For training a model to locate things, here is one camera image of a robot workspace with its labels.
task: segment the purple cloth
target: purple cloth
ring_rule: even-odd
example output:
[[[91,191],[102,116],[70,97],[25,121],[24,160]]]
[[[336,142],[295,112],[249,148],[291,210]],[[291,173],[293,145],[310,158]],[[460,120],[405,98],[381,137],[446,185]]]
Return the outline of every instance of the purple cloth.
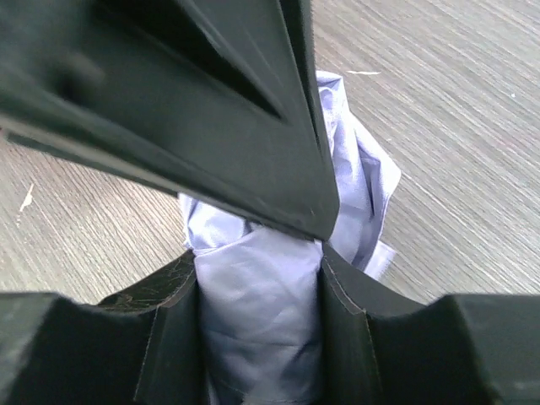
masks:
[[[319,72],[317,80],[340,198],[329,243],[378,278],[393,256],[379,238],[401,172],[350,112],[343,79]],[[312,403],[321,394],[321,242],[179,198],[196,255],[213,403]]]

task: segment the white scuff mark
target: white scuff mark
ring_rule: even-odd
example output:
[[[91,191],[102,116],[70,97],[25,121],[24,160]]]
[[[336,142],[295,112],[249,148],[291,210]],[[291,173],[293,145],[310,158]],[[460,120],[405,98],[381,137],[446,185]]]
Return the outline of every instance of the white scuff mark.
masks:
[[[381,72],[364,72],[364,71],[358,71],[358,70],[348,70],[347,73],[362,74],[364,76],[375,76],[376,74],[381,74]]]
[[[20,204],[19,213],[22,213],[23,210],[28,207],[32,201],[34,201],[34,198],[32,197],[32,192],[34,191],[34,183],[30,184],[30,188],[28,189],[28,192],[26,193],[26,197],[24,197],[24,201],[22,204]]]

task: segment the crumpled cloth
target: crumpled cloth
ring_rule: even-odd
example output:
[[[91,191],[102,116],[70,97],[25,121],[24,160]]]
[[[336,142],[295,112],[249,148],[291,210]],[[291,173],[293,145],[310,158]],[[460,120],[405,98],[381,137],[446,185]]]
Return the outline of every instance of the crumpled cloth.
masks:
[[[318,72],[340,209],[330,245],[378,278],[379,242],[401,171],[348,108],[343,78]],[[321,395],[320,241],[251,224],[180,195],[201,291],[212,403],[310,404]]]

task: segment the wooden surface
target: wooden surface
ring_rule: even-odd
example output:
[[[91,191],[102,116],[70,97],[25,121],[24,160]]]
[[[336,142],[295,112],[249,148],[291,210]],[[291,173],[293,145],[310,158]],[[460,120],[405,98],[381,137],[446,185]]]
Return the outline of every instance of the wooden surface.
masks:
[[[540,8],[315,0],[314,15],[319,68],[346,78],[403,170],[385,283],[421,300],[540,291]],[[95,302],[181,253],[174,199],[4,142],[0,155],[0,289]]]

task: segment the fabric fold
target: fabric fold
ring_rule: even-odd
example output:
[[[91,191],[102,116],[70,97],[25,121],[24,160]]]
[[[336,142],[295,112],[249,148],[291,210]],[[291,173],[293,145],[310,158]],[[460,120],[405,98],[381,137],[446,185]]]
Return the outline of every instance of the fabric fold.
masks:
[[[379,239],[401,172],[350,112],[343,79],[318,72],[317,82],[340,199],[329,243],[378,278],[394,254]],[[214,403],[312,403],[322,386],[321,242],[179,198],[186,243],[196,256]]]

